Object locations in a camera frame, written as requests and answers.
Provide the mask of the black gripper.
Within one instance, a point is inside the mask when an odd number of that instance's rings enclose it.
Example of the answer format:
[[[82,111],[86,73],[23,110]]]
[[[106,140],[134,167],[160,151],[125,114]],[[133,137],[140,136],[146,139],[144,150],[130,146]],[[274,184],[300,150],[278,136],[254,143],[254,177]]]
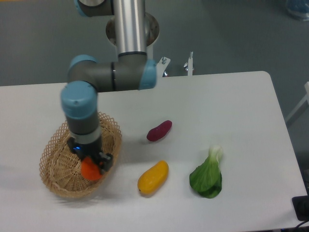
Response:
[[[103,153],[101,137],[89,144],[77,143],[73,137],[67,140],[70,152],[75,154],[81,161],[89,157],[99,168],[100,173],[105,174],[113,166],[113,155]]]

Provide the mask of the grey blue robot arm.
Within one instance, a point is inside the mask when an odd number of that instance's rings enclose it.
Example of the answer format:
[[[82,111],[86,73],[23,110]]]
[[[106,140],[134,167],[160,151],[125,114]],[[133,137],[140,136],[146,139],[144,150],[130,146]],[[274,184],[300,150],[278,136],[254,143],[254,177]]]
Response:
[[[76,56],[60,95],[70,131],[70,151],[80,160],[90,158],[105,173],[113,165],[113,155],[102,150],[98,93],[151,89],[156,85],[156,62],[147,56],[145,2],[77,0],[74,5],[86,17],[114,16],[118,60],[98,63],[92,56]]]

